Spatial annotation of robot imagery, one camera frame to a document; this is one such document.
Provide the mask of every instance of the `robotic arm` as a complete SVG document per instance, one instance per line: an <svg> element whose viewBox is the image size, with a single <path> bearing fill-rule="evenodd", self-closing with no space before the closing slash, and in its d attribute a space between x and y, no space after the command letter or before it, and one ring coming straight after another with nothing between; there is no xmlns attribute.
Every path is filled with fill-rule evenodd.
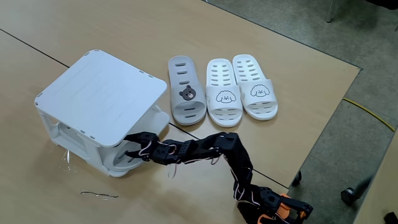
<svg viewBox="0 0 398 224"><path fill-rule="evenodd" d="M311 205L283 197L268 187L251 184L253 165L249 154L236 133L218 133L197 141L178 142L174 140L159 141L153 133L137 133L127 135L124 140L139 143L140 151L128 152L124 155L153 160L162 165L189 164L204 159L219 158L222 154L231 167L234 177L234 195L238 201L238 209L248 224L260 223L303 223L311 214ZM293 208L297 211L296 218L283 219L278 215L281 207Z"/></svg>

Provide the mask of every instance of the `gray carpet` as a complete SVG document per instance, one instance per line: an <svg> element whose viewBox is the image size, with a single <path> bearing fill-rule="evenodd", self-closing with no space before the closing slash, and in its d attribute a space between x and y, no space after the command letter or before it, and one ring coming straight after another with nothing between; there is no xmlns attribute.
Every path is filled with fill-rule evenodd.
<svg viewBox="0 0 398 224"><path fill-rule="evenodd" d="M340 0L326 23L329 0L208 0L210 4L309 45L364 70L346 97L398 125L398 11L365 0ZM340 192L374 174L393 132L342 101L301 169L289 195L314 206L306 223L352 223L352 207Z"/></svg>

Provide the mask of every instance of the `wire on table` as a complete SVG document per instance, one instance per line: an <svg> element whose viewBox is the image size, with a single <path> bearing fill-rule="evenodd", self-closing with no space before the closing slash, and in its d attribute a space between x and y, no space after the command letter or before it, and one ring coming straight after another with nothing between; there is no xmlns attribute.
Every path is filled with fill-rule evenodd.
<svg viewBox="0 0 398 224"><path fill-rule="evenodd" d="M375 113L373 113L372 111L368 110L367 108L365 108L364 106L360 105L359 103L357 103L357 102L355 102L355 101L353 101L353 100L347 99L347 98L343 98L343 100L347 101L348 103L354 104L355 106L361 108L362 110L365 110L365 111L368 112L370 115L374 116L374 117L377 118L379 121L381 121L383 124L385 124L389 129L391 129L392 132L395 132L395 131L396 131L395 128L393 128L393 127L391 126L391 124L385 122L385 121L384 121L381 117L379 117L377 114L375 114Z"/></svg>

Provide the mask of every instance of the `white slipper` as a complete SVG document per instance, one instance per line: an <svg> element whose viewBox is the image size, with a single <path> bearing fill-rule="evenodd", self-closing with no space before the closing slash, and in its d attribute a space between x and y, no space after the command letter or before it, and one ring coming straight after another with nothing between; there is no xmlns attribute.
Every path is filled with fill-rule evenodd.
<svg viewBox="0 0 398 224"><path fill-rule="evenodd" d="M233 67L246 112L260 121L272 119L278 111L278 102L271 80L266 79L256 59L247 54L237 55Z"/></svg>
<svg viewBox="0 0 398 224"><path fill-rule="evenodd" d="M171 58L169 76L175 120L181 125L199 122L206 114L206 100L192 60L187 56Z"/></svg>
<svg viewBox="0 0 398 224"><path fill-rule="evenodd" d="M241 120L241 94L229 60L213 59L207 65L206 100L210 117L221 127L233 127Z"/></svg>

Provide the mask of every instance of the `white plastic stool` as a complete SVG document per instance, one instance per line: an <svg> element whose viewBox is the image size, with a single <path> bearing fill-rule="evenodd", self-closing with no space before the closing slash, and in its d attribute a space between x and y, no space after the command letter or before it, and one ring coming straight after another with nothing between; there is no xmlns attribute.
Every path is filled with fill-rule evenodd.
<svg viewBox="0 0 398 224"><path fill-rule="evenodd" d="M169 123L156 101L167 84L100 50L87 52L35 99L51 140L113 177L142 164L128 134L159 134Z"/></svg>

